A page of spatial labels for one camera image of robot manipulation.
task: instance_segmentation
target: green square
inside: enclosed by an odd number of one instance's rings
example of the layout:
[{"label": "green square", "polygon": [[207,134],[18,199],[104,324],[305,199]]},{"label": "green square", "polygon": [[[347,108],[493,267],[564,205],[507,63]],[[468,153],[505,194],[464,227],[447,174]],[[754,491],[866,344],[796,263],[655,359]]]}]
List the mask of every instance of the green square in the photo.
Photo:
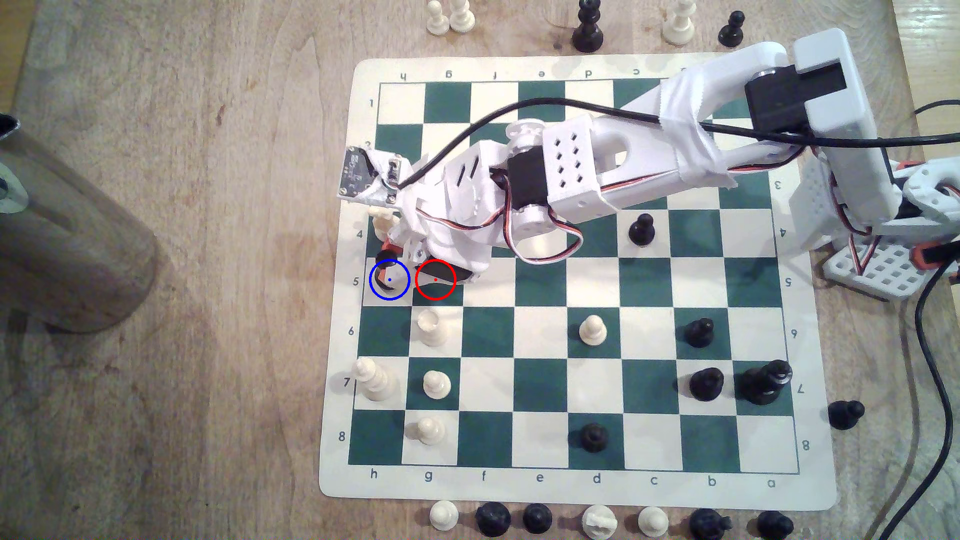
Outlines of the green square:
[{"label": "green square", "polygon": [[623,109],[624,105],[647,93],[660,84],[660,79],[614,79],[613,106]]},{"label": "green square", "polygon": [[676,360],[623,360],[623,412],[678,414]]},{"label": "green square", "polygon": [[735,416],[681,416],[686,473],[739,473]]},{"label": "green square", "polygon": [[[684,341],[684,327],[703,317],[713,320],[713,342],[697,349]],[[689,360],[729,360],[730,319],[725,307],[674,307],[673,320],[677,325],[677,358]]]},{"label": "green square", "polygon": [[457,466],[513,466],[514,414],[460,411]]},{"label": "green square", "polygon": [[770,174],[766,171],[736,177],[737,187],[720,189],[721,209],[768,209]]},{"label": "green square", "polygon": [[461,356],[514,355],[512,307],[464,307],[464,341]]},{"label": "green square", "polygon": [[402,410],[353,410],[350,465],[399,465],[403,458]]},{"label": "green square", "polygon": [[[573,413],[567,415],[570,433],[569,468],[593,471],[622,471],[623,465],[623,415],[600,413]],[[580,445],[580,429],[587,424],[599,424],[607,429],[607,448],[591,454]]]},{"label": "green square", "polygon": [[781,307],[780,270],[775,258],[725,258],[727,305]]},{"label": "green square", "polygon": [[410,311],[404,306],[363,306],[360,308],[359,356],[408,356],[410,354]]},{"label": "green square", "polygon": [[621,306],[673,306],[669,258],[620,260]]},{"label": "green square", "polygon": [[616,214],[605,215],[577,225],[584,245],[573,257],[616,257]]},{"label": "green square", "polygon": [[453,124],[470,121],[471,83],[427,83],[423,122]]},{"label": "green square", "polygon": [[514,410],[566,412],[566,359],[515,359]]},{"label": "green square", "polygon": [[[599,315],[607,325],[607,339],[596,347],[580,339],[580,324],[590,315]],[[620,358],[620,308],[568,307],[566,354],[571,358]]]},{"label": "green square", "polygon": [[422,124],[378,124],[373,148],[404,156],[411,163],[420,159]]},{"label": "green square", "polygon": [[[520,81],[517,83],[516,96],[522,101],[532,97],[566,97],[564,81]],[[534,105],[516,112],[517,118],[537,118],[544,122],[563,122],[566,120],[562,105]]]},{"label": "green square", "polygon": [[788,382],[780,391],[777,399],[769,405],[754,405],[740,395],[740,375],[750,368],[763,367],[767,362],[740,361],[733,362],[734,396],[736,397],[736,414],[740,416],[793,416],[793,389]]},{"label": "green square", "polygon": [[516,260],[517,306],[566,306],[566,261],[536,265]]},{"label": "green square", "polygon": [[720,210],[670,210],[670,257],[722,257]]}]

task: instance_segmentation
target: chess mat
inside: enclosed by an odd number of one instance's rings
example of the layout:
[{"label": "chess mat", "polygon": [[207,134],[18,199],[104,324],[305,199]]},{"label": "chess mat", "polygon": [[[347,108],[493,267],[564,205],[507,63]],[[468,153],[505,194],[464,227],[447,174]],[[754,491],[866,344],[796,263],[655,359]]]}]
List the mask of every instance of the chess mat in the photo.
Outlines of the chess mat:
[{"label": "chess mat", "polygon": [[[565,96],[622,107],[712,54],[372,60],[357,66],[347,144],[370,142],[411,162],[435,153],[491,110],[519,99]],[[518,117],[548,124],[581,111],[540,106],[478,130],[454,153],[489,138],[507,142]],[[751,125],[746,102],[710,120]],[[721,148],[744,139],[716,135]],[[737,177],[735,189],[697,188],[579,225],[573,257],[535,266],[494,248],[477,282],[422,284],[386,301],[368,276],[381,242],[366,207],[342,202],[324,393],[320,486],[335,497],[656,504],[817,510],[836,500],[826,392],[807,253],[792,245],[791,164]],[[648,212],[653,243],[627,237]],[[520,242],[525,255],[561,251],[556,231]],[[436,309],[450,335],[432,348],[416,320]],[[580,323],[600,315],[608,337],[585,345]],[[695,349],[685,324],[710,317],[713,342]],[[350,367],[370,356],[396,378],[372,402]],[[794,379],[771,405],[735,395],[734,377],[786,359]],[[725,375],[708,403],[689,376]],[[423,374],[452,382],[428,398]],[[412,427],[440,419],[443,442],[422,444]],[[608,448],[587,453],[577,431],[597,423]]]}]

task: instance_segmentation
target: wood grain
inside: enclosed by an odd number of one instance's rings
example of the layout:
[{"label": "wood grain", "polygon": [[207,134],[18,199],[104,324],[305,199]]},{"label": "wood grain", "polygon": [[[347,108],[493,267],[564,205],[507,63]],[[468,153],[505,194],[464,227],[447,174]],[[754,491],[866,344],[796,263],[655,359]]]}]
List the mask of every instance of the wood grain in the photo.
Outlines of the wood grain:
[{"label": "wood grain", "polygon": [[[601,52],[678,50],[660,40],[665,4],[605,4]],[[332,189],[359,61],[574,54],[572,1],[473,7],[472,33],[432,37],[414,0],[40,3],[14,112],[156,232],[163,263],[146,303],[99,334],[8,317],[0,536],[434,536],[432,502],[336,500],[317,487]],[[745,44],[844,29],[878,124],[908,117],[888,2],[705,2],[683,50],[720,50],[716,32],[732,9],[747,14]],[[911,306],[817,286],[828,394],[869,412],[833,437],[840,501],[790,513],[794,537],[867,537],[889,494],[909,493],[929,468],[942,416]],[[957,396],[946,289],[926,329]],[[896,537],[960,536],[957,482],[954,453]],[[475,507],[460,504],[464,524],[449,537],[480,537]],[[551,538],[582,538],[583,509],[555,505]],[[614,511],[617,537],[639,537],[637,509]],[[689,510],[668,513],[672,536],[684,537]],[[731,515],[726,537],[751,538],[756,513]],[[504,538],[525,536],[512,528]]]}]

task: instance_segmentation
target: white square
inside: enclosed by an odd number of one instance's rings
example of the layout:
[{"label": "white square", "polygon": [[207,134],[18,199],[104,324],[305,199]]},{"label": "white square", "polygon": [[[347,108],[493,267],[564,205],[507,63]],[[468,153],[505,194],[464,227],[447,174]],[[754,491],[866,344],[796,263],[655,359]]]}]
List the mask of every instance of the white square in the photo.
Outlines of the white square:
[{"label": "white square", "polygon": [[719,257],[670,259],[674,307],[726,307],[727,272]]},{"label": "white square", "polygon": [[565,412],[514,413],[514,467],[568,466],[570,425]]},{"label": "white square", "polygon": [[776,257],[773,214],[769,209],[721,209],[724,257]]},{"label": "white square", "polygon": [[737,360],[786,360],[783,310],[779,307],[729,307],[730,352]]},{"label": "white square", "polygon": [[567,412],[623,412],[623,360],[570,358],[566,361]]},{"label": "white square", "polygon": [[364,396],[360,389],[360,383],[356,382],[353,374],[345,372],[344,377],[350,377],[348,386],[352,388],[353,384],[356,383],[353,408],[360,410],[403,410],[407,408],[407,367],[410,365],[410,358],[407,356],[370,356],[370,358],[377,365],[387,370],[390,377],[394,379],[394,393],[382,402],[371,401]]},{"label": "white square", "polygon": [[566,307],[514,308],[515,357],[566,358],[566,340]]},{"label": "white square", "polygon": [[682,471],[680,415],[624,414],[623,458],[627,469]]},{"label": "white square", "polygon": [[[690,394],[690,376],[709,367],[723,372],[723,389],[715,400],[701,402]],[[677,391],[680,393],[681,414],[736,416],[732,360],[677,360]]]},{"label": "white square", "polygon": [[673,307],[621,307],[620,355],[637,360],[677,357]]},{"label": "white square", "polygon": [[[642,213],[654,218],[654,241],[640,247],[627,236]],[[670,212],[667,210],[621,210],[616,213],[616,252],[623,258],[669,258]]]},{"label": "white square", "polygon": [[[473,83],[470,85],[470,122],[519,101],[517,83]],[[494,119],[498,124],[509,124],[516,120],[516,111],[511,110]]]},{"label": "white square", "polygon": [[515,291],[516,259],[492,258],[476,282],[464,285],[464,306],[513,307]]},{"label": "white square", "polygon": [[[417,422],[432,417],[444,424],[444,440],[435,445],[425,445],[417,438]],[[456,465],[457,439],[459,438],[460,411],[457,410],[408,410],[403,418],[404,465]]]},{"label": "white square", "polygon": [[566,260],[566,304],[570,307],[620,305],[620,263],[608,258]]},{"label": "white square", "polygon": [[[417,317],[427,309],[436,309],[440,322],[446,327],[446,341],[439,347],[430,347],[420,341]],[[460,306],[414,306],[410,311],[410,356],[460,356],[464,335],[464,309]]]},{"label": "white square", "polygon": [[394,83],[380,85],[378,124],[422,124],[426,103],[426,84]]},{"label": "white square", "polygon": [[514,410],[514,359],[461,358],[460,410]]},{"label": "white square", "polygon": [[790,416],[737,416],[744,473],[797,473],[797,438]]}]

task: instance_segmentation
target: captured chess piece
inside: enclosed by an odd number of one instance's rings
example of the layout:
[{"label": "captured chess piece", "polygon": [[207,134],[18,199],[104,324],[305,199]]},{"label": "captured chess piece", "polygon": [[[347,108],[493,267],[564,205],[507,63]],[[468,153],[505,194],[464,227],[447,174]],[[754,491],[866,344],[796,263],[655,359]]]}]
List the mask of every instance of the captured chess piece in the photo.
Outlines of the captured chess piece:
[{"label": "captured chess piece", "polygon": [[577,13],[580,26],[573,31],[573,47],[581,53],[593,53],[603,45],[603,32],[597,27],[600,20],[600,0],[580,0]]},{"label": "captured chess piece", "polygon": [[741,30],[740,27],[743,26],[743,21],[746,20],[746,18],[746,15],[740,10],[731,13],[727,24],[721,28],[720,33],[717,34],[717,41],[724,47],[730,47],[731,49],[742,43],[743,30]]},{"label": "captured chess piece", "polygon": [[630,229],[627,230],[630,241],[640,247],[650,245],[650,242],[654,241],[655,233],[654,216],[648,213],[639,215],[636,221],[630,224]]},{"label": "captured chess piece", "polygon": [[827,417],[835,430],[846,431],[856,426],[867,409],[858,401],[833,402],[827,405]]}]

